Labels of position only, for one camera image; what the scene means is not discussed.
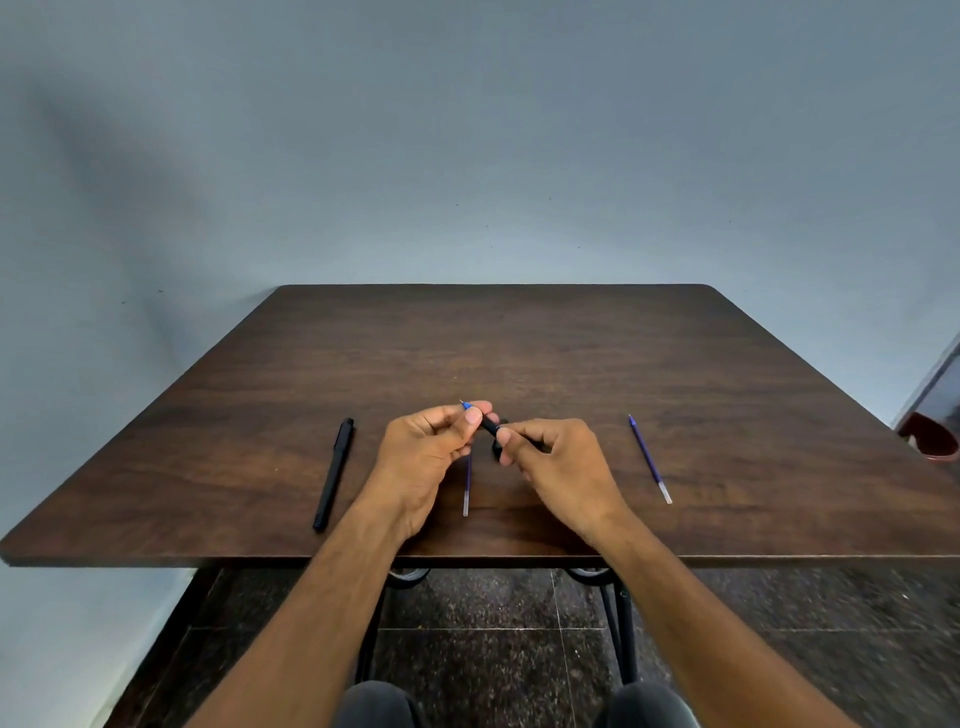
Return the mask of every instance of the wooden table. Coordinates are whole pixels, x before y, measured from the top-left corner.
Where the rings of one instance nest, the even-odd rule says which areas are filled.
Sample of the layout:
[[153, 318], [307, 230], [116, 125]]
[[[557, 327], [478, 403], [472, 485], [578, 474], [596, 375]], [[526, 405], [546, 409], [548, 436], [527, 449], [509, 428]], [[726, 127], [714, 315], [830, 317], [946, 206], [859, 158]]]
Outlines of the wooden table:
[[[324, 538], [310, 525], [340, 422], [357, 431], [333, 524], [385, 424], [458, 399], [513, 421], [586, 420], [627, 501], [691, 565], [960, 556], [960, 488], [702, 285], [283, 286], [0, 553], [58, 566], [306, 559]], [[489, 443], [478, 433], [469, 517], [458, 464], [397, 564], [599, 565]]]

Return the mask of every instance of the brown table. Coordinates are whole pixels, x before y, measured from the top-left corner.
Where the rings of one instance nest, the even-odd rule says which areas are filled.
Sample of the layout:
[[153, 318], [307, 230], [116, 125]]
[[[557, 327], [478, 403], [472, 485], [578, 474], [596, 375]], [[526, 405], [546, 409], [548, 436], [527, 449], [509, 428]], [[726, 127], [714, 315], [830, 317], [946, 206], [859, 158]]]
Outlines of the brown table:
[[[324, 539], [311, 522], [340, 422], [357, 431], [331, 524], [389, 420], [458, 399], [514, 421], [586, 420], [627, 501], [691, 565], [960, 556], [960, 488], [702, 285], [283, 286], [0, 553], [58, 566], [306, 559]], [[397, 564], [599, 566], [477, 440], [469, 517], [458, 464]]]

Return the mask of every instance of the trousers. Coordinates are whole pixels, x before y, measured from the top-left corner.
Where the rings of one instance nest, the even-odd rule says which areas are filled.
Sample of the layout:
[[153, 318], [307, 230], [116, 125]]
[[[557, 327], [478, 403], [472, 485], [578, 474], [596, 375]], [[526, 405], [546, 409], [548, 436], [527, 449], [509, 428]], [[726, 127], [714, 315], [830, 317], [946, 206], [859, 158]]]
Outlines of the trousers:
[[[414, 699], [397, 686], [370, 680], [344, 693], [333, 728], [426, 728]], [[700, 728], [675, 692], [659, 683], [631, 683], [607, 699], [593, 728]]]

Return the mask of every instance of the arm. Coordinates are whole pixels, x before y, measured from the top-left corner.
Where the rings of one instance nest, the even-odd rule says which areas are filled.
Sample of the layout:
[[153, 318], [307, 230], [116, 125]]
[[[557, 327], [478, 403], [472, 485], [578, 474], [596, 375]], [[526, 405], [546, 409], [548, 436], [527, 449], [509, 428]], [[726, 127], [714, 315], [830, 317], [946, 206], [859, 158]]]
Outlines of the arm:
[[[524, 437], [550, 446], [538, 451]], [[501, 427], [501, 463], [516, 462], [547, 508], [596, 548], [630, 590], [704, 728], [853, 728], [705, 587], [620, 495], [596, 437], [579, 420]]]
[[423, 526], [489, 402], [434, 407], [387, 426], [363, 491], [189, 728], [322, 728], [347, 687], [387, 571]]

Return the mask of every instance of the dark speckled floor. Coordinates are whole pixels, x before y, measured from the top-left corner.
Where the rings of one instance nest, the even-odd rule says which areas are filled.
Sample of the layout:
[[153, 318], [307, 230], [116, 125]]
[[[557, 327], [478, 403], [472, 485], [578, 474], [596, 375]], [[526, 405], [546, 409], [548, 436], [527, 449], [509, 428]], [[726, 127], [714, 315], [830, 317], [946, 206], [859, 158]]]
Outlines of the dark speckled floor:
[[[243, 654], [297, 579], [223, 571], [138, 715], [177, 728]], [[960, 574], [701, 570], [700, 578], [864, 726], [960, 727]], [[636, 620], [641, 678], [671, 682]], [[434, 728], [588, 726], [619, 685], [599, 593], [558, 570], [433, 570], [391, 592], [373, 677]]]

